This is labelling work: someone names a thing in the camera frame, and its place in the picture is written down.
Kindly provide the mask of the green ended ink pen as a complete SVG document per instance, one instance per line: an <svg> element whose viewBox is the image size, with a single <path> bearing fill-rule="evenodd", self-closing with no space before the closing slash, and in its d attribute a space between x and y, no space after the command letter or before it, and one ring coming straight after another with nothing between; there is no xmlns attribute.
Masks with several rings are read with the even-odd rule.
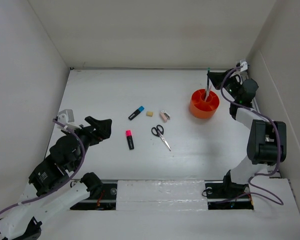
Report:
<svg viewBox="0 0 300 240"><path fill-rule="evenodd" d="M210 67L207 68L207 80L206 80L206 87L207 86L210 86L210 79L209 79L209 76L208 74L210 73Z"/></svg>

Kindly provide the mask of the black gel pen clear cap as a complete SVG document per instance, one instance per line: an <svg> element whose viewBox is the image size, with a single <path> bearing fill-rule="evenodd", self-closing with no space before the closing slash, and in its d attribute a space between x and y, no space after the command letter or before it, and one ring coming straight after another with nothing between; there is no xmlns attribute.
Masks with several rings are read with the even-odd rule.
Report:
<svg viewBox="0 0 300 240"><path fill-rule="evenodd" d="M205 102L207 101L207 99L208 99L208 97L209 97L209 94L210 94L210 87L207 86L207 87L205 88L205 97L204 97L204 101L205 101Z"/></svg>

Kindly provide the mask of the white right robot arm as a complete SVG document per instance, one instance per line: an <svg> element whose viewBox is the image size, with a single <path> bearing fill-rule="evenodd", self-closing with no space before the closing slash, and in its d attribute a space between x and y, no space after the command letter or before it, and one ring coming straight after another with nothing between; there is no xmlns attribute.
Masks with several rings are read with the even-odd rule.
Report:
<svg viewBox="0 0 300 240"><path fill-rule="evenodd" d="M246 157L223 177L220 189L227 197L243 190L249 179L265 167L278 167L287 155L287 125L257 112L253 108L253 99L259 88L257 82L252 78L239 81L232 73L232 69L207 73L215 89L227 91L233 98L229 102L231 117L250 131Z"/></svg>

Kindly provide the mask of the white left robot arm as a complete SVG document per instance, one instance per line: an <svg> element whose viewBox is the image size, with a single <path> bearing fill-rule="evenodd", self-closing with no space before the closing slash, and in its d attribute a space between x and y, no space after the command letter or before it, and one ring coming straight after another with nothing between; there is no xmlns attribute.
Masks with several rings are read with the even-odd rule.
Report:
<svg viewBox="0 0 300 240"><path fill-rule="evenodd" d="M67 185L81 169L89 147L110 138L112 120L84 119L88 126L60 122L64 136L49 149L49 154L33 170L17 203L0 211L0 235L4 240L36 240L41 226L56 214L70 209L87 198L97 198L103 183L94 172L88 172L68 191L46 203L48 196Z"/></svg>

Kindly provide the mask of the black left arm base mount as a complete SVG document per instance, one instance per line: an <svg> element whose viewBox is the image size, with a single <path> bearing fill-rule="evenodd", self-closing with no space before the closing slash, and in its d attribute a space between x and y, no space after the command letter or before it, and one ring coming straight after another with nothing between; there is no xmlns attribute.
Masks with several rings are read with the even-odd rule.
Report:
<svg viewBox="0 0 300 240"><path fill-rule="evenodd" d="M118 181L117 180L100 180L93 173L86 173L81 179L75 179L70 182L70 187L76 183L87 184L89 197L73 205L70 210L73 211L114 211L117 204Z"/></svg>

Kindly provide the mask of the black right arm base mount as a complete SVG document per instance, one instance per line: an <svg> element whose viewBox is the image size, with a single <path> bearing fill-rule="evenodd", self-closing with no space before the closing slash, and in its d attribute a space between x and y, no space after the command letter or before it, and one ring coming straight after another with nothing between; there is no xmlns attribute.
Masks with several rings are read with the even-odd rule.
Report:
<svg viewBox="0 0 300 240"><path fill-rule="evenodd" d="M208 210L254 210L246 184L231 182L231 177L225 175L222 180L207 180L201 195L207 199Z"/></svg>

